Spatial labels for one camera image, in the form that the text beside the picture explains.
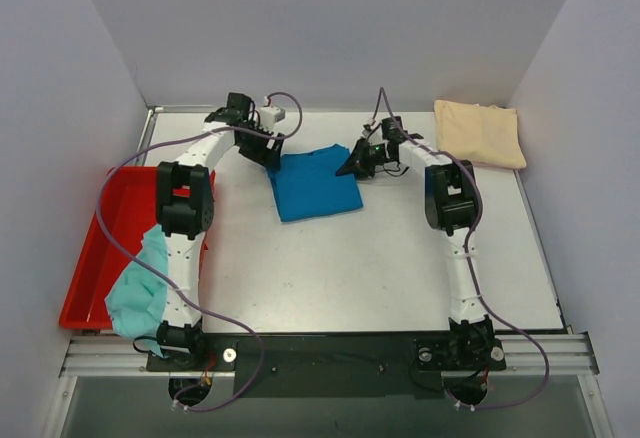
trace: gray floor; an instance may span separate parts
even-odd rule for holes
[[[494,377],[487,402],[527,394],[539,377]],[[231,389],[214,383],[211,404]],[[532,402],[506,411],[456,412],[448,399],[246,399],[211,414],[171,411],[166,378],[81,378],[64,437],[593,437],[578,380],[552,377]]]

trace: folded cloth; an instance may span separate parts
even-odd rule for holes
[[[504,168],[527,166],[518,144],[518,115],[513,108],[436,100],[436,145],[460,160]]]
[[[280,220],[296,221],[362,208],[355,176],[335,176],[347,158],[349,150],[340,145],[283,155],[280,170],[268,172]]]
[[[167,246],[160,225],[144,234],[142,250],[137,258],[167,274]],[[156,336],[167,300],[167,284],[137,263],[131,262],[120,274],[105,298],[113,331],[135,340],[141,336]],[[158,356],[162,356],[155,341],[142,343]]]

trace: dark blue fabric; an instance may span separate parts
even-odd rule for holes
[[[283,155],[280,170],[269,171],[280,220],[296,221],[362,208],[355,176],[335,176],[347,158],[349,150],[340,145]]]

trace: white tabletop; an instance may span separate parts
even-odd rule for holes
[[[404,113],[405,128],[435,138],[432,113]],[[159,113],[151,143],[197,134],[203,113]],[[368,113],[308,113],[283,153],[351,148]],[[278,125],[295,125],[290,112]],[[188,145],[149,153],[173,161]],[[485,211],[476,233],[482,292],[524,329],[562,320],[512,171],[476,167]],[[421,178],[380,174],[359,185],[362,210],[282,224],[264,169],[230,151],[216,168],[215,217],[200,302],[259,332],[447,330],[449,290],[441,239],[424,216]],[[494,322],[496,329],[504,329]],[[236,327],[205,317],[207,332]]]

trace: red tray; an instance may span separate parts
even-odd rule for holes
[[[214,177],[211,173],[211,186]],[[123,168],[105,190],[102,204],[105,224],[115,239],[134,255],[142,248],[142,235],[156,224],[155,194],[155,167]],[[129,260],[104,236],[94,215],[60,313],[60,326],[112,329],[104,299],[128,264]]]

